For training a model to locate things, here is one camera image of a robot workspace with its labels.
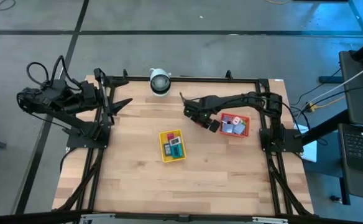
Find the white cord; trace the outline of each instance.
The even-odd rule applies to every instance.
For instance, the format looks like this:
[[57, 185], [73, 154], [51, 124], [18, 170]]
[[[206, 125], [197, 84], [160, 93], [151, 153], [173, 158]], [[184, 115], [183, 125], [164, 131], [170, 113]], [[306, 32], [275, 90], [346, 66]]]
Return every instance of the white cord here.
[[312, 99], [312, 100], [308, 101], [308, 102], [307, 102], [307, 104], [306, 104], [305, 106], [303, 106], [303, 107], [300, 109], [301, 111], [300, 111], [300, 113], [298, 114], [298, 116], [297, 116], [297, 118], [296, 118], [296, 119], [298, 119], [298, 118], [299, 118], [299, 116], [300, 116], [300, 115], [302, 114], [302, 112], [303, 112], [303, 109], [304, 109], [304, 108], [306, 108], [306, 106], [307, 106], [310, 102], [313, 102], [314, 100], [317, 100], [318, 98], [320, 98], [320, 97], [322, 97], [322, 96], [324, 96], [324, 95], [326, 95], [326, 94], [328, 94], [328, 93], [330, 93], [330, 92], [334, 91], [335, 89], [339, 88], [340, 86], [345, 85], [346, 83], [348, 83], [349, 81], [351, 81], [351, 80], [355, 79], [356, 77], [358, 77], [358, 76], [359, 76], [359, 75], [361, 75], [361, 74], [363, 74], [363, 71], [361, 71], [361, 72], [359, 72], [357, 75], [354, 75], [353, 77], [349, 78], [349, 79], [348, 79], [348, 80], [346, 80], [344, 83], [342, 83], [342, 84], [338, 85], [337, 87], [333, 88], [332, 90], [329, 90], [329, 91], [327, 91], [326, 93], [323, 93], [323, 94], [321, 94], [320, 96], [317, 96], [316, 98], [314, 98], [314, 99]]

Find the white camera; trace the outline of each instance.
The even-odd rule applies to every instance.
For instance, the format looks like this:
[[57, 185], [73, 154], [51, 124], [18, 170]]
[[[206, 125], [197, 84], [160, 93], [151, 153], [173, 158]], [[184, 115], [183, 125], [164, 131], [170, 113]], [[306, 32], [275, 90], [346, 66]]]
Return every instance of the white camera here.
[[150, 69], [150, 86], [155, 96], [166, 96], [170, 89], [170, 73], [161, 68]]

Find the wooden tabletop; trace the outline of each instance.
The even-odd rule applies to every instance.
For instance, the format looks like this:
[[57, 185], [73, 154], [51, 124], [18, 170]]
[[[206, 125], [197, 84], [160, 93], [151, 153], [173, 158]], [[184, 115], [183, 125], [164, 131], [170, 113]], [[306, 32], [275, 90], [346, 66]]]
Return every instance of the wooden tabletop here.
[[[269, 80], [271, 92], [288, 104], [283, 80]], [[154, 96], [148, 82], [130, 82], [116, 88], [114, 101], [133, 98], [116, 116], [109, 147], [104, 152], [94, 210], [100, 212], [274, 215], [269, 172], [260, 146], [259, 113], [248, 107], [222, 110], [249, 116], [248, 138], [225, 136], [201, 128], [183, 115], [185, 98], [229, 96], [255, 91], [250, 83], [173, 82], [166, 97]], [[92, 121], [95, 111], [78, 115]], [[221, 113], [213, 115], [219, 118]], [[282, 122], [293, 126], [283, 108]], [[181, 129], [186, 159], [163, 163], [159, 133]], [[72, 152], [63, 165], [53, 208], [61, 206], [81, 181], [85, 148]], [[283, 153], [288, 185], [297, 199], [313, 212], [300, 158]], [[87, 206], [88, 186], [84, 208]], [[281, 209], [283, 195], [278, 186]]]

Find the laptop keyboard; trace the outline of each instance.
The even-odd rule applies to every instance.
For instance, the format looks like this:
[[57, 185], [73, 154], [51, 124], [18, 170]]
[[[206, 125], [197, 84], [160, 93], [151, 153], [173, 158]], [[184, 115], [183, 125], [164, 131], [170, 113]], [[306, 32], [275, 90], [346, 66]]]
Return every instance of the laptop keyboard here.
[[347, 155], [363, 159], [363, 135], [345, 133], [344, 137]]

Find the desk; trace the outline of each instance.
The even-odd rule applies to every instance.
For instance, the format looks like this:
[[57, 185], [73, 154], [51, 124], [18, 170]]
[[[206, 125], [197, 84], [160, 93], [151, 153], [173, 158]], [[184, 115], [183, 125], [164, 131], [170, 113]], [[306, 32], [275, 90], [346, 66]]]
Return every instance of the desk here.
[[[269, 80], [272, 92], [288, 104], [282, 80]], [[147, 82], [131, 81], [116, 88], [114, 101], [133, 98], [115, 117], [109, 146], [104, 151], [94, 210], [100, 212], [275, 215], [265, 154], [260, 146], [259, 113], [253, 108], [233, 108], [225, 113], [250, 116], [250, 136], [235, 138], [212, 133], [183, 115], [179, 92], [186, 98], [228, 96], [255, 91], [250, 83], [172, 82], [163, 98], [152, 94]], [[78, 114], [85, 121], [95, 111]], [[212, 118], [219, 119], [220, 113]], [[282, 122], [293, 126], [283, 109]], [[181, 129], [186, 159], [163, 163], [159, 133]], [[63, 205], [81, 181], [86, 149], [76, 149], [66, 159], [53, 208]], [[297, 199], [313, 212], [303, 164], [283, 153], [288, 185]], [[90, 187], [85, 193], [86, 208]], [[278, 187], [282, 212], [282, 190]]]

